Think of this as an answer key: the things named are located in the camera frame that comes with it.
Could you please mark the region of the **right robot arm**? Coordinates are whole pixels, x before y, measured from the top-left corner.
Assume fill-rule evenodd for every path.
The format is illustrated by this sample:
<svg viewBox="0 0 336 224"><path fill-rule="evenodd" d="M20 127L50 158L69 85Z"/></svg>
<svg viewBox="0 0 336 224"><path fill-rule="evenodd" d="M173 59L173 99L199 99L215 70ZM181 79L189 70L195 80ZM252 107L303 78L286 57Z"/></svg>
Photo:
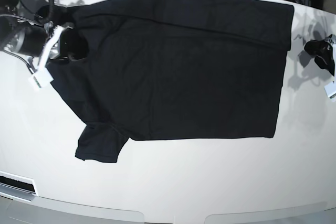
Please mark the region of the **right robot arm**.
<svg viewBox="0 0 336 224"><path fill-rule="evenodd" d="M49 60L64 64L85 59L89 46L75 19L80 9L46 0L33 12L22 0L1 0L1 51L34 58L45 52Z"/></svg>

